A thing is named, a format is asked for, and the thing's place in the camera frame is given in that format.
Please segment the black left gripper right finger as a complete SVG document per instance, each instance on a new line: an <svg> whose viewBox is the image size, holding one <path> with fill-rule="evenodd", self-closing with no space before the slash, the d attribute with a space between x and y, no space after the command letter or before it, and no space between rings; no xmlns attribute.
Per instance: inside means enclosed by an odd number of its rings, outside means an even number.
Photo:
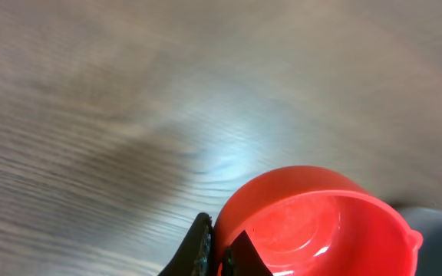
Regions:
<svg viewBox="0 0 442 276"><path fill-rule="evenodd" d="M248 234L242 231L225 250L220 265L221 276L272 276Z"/></svg>

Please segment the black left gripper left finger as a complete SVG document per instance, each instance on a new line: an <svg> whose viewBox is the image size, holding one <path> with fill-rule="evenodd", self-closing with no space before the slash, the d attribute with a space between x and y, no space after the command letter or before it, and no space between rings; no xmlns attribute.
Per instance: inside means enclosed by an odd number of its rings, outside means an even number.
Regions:
<svg viewBox="0 0 442 276"><path fill-rule="evenodd" d="M213 272L213 221L199 213L159 276L209 276Z"/></svg>

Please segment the red plastic measuring scoop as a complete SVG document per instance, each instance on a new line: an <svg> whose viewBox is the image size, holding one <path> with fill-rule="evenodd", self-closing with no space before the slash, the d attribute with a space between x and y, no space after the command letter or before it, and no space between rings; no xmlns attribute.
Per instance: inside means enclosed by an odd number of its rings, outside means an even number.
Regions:
<svg viewBox="0 0 442 276"><path fill-rule="evenodd" d="M214 226L214 261L245 232L274 275L414 276L420 232L330 169L287 166L241 186Z"/></svg>

